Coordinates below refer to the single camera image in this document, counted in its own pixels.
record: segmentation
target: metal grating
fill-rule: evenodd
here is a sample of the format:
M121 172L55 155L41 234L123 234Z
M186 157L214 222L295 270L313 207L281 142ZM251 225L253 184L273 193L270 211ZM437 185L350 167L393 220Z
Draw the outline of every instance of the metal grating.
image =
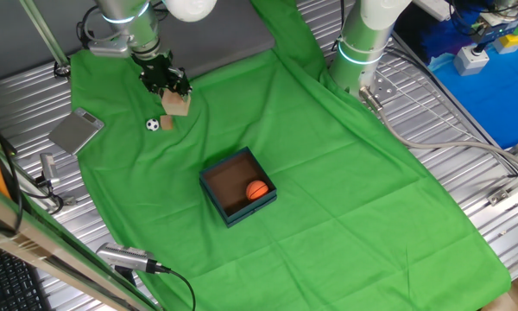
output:
M353 3L346 2L346 8ZM329 62L341 25L339 0L302 1L298 9ZM85 188L77 159L47 139L47 134L71 110L69 81L56 79L52 68L46 65L0 81L0 131L18 148L18 163L34 177L41 170L39 154L54 154L61 175L61 186L55 192L72 195L77 200L77 206L66 207L55 217L95 251L102 243L113 242L113 238ZM405 138L416 142L466 140L472 139L471 136L481 139L483 129L468 121L470 118L461 106L441 95L411 64L386 54L379 71L402 90L383 104L390 122ZM518 264L518 194L497 206L491 206L486 199L507 183L509 171L491 153L480 149L411 149L411 152L449 191L505 265L514 268ZM110 309L44 272L39 274L54 310ZM511 270L511 274L518 277L518 269ZM136 283L156 302L139 278Z
M66 206L55 215L68 231L92 251L105 242L114 242L80 175L77 158L67 154L47 139L47 134L71 112L71 84L56 79L53 65L0 81L0 131L18 150L17 163L30 175L41 173L39 154L51 152L61 176L61 185L54 189L59 196L72 195L76 206ZM110 310L100 301L38 271L44 293L52 309ZM138 288L153 302L157 301L136 276Z

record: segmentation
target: green backdrop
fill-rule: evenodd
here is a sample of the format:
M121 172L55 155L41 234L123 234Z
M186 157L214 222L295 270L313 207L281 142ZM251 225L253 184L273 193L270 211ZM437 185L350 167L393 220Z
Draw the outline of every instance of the green backdrop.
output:
M188 278L198 310L475 310L506 291L444 188L333 84L294 1L252 3L276 47L195 79L174 130L146 130L163 110L131 60L74 55L73 109L105 123L79 164L115 240ZM227 229L199 171L245 146L278 200ZM141 277L190 309L177 278Z

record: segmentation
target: open box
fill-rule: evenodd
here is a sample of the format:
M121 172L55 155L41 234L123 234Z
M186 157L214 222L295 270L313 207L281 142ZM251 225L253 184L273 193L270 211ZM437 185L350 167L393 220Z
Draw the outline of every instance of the open box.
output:
M268 192L249 200L245 192L252 181L265 182ZM247 147L201 171L199 182L228 227L276 200L275 184Z

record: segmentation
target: basketball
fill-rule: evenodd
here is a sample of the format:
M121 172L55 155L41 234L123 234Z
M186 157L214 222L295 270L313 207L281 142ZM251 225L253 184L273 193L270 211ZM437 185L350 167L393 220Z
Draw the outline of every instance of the basketball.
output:
M268 186L263 181L252 181L245 189L245 194L250 200L257 200L267 192Z

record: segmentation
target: small soccer ball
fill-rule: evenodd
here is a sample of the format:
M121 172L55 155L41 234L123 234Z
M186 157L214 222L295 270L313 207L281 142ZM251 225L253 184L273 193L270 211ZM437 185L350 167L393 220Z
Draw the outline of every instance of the small soccer ball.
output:
M146 122L146 127L148 130L157 130L159 129L159 121L156 119L149 119L148 122Z

